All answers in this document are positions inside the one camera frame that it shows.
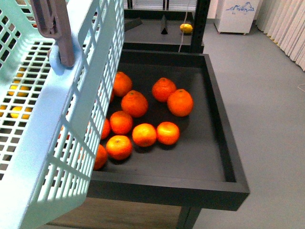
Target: white cabinet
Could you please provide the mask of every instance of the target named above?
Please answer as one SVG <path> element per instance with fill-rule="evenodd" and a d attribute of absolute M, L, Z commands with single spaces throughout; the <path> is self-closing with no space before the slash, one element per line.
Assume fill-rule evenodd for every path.
<path fill-rule="evenodd" d="M 218 0 L 218 32 L 249 33 L 259 0 Z"/>

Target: dark gray tray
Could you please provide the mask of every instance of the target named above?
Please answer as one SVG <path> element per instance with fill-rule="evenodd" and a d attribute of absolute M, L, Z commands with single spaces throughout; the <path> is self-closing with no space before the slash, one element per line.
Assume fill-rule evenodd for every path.
<path fill-rule="evenodd" d="M 208 55 L 124 50 L 119 71 L 149 101 L 149 111 L 134 125 L 172 121 L 181 137 L 174 146 L 135 147 L 127 160 L 109 160 L 93 172 L 88 196 L 237 210 L 249 188 Z M 191 93 L 194 109 L 188 117 L 172 115 L 153 98 L 151 88 L 161 77 Z M 120 98 L 115 98 L 109 114 L 119 109 Z"/>

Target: basket handle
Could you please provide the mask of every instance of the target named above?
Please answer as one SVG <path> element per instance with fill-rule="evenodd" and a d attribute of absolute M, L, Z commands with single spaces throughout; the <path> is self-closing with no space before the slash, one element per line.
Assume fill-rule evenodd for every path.
<path fill-rule="evenodd" d="M 71 28 L 65 0 L 33 0 L 32 9 L 39 33 L 57 41 L 61 63 L 74 65 Z"/>

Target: plastic crate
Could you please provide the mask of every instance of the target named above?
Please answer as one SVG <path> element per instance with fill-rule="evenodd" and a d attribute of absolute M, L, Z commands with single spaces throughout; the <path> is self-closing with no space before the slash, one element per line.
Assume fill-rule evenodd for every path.
<path fill-rule="evenodd" d="M 122 51 L 123 1 L 67 8 L 72 68 L 34 27 L 28 0 L 0 6 L 1 229 L 38 227 L 86 198 Z"/>

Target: gray floor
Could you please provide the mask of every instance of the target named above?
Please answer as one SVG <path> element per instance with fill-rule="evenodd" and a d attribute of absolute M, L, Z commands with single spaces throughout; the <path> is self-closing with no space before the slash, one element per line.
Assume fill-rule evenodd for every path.
<path fill-rule="evenodd" d="M 305 73 L 255 26 L 218 35 L 208 24 L 203 41 L 251 194 L 237 212 L 203 209 L 194 229 L 304 229 Z"/>

